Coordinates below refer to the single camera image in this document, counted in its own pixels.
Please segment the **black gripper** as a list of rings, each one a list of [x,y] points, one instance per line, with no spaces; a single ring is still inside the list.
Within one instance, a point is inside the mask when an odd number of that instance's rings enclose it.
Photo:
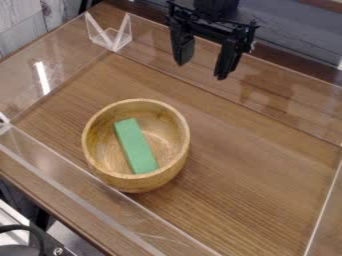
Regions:
[[[242,56],[241,46],[252,46],[260,28],[256,20],[238,21],[241,0],[193,0],[188,6],[181,0],[169,0],[168,24],[170,28],[174,60],[185,65],[194,56],[196,37],[222,44],[214,76],[225,80],[236,71]]]

